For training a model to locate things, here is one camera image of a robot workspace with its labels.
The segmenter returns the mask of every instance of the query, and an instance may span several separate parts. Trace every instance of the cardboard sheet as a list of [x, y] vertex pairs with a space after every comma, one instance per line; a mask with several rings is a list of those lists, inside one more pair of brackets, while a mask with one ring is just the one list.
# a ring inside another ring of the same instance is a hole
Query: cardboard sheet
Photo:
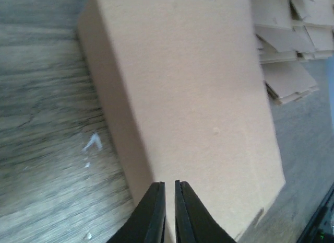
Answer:
[[317, 89], [316, 81], [298, 61], [264, 64], [262, 69], [267, 85], [282, 103]]
[[294, 51], [260, 54], [261, 64], [294, 61], [294, 60], [297, 60], [297, 54]]
[[80, 17], [134, 202], [164, 181], [167, 234], [177, 179], [234, 238], [284, 185], [250, 15], [248, 0], [90, 0]]
[[300, 19], [308, 25], [334, 26], [332, 0], [291, 0]]
[[314, 52], [313, 44], [299, 36], [294, 30], [255, 26], [255, 33], [273, 46], [278, 52]]
[[316, 51], [334, 50], [332, 27], [306, 26]]
[[250, 0], [255, 25], [291, 29], [289, 0]]

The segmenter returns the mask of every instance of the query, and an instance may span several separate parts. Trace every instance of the brown cardboard box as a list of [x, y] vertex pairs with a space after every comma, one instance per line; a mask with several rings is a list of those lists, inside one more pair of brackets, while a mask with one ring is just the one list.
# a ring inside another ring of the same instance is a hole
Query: brown cardboard box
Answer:
[[89, 0], [79, 36], [138, 204], [188, 181], [232, 237], [284, 185], [248, 0]]

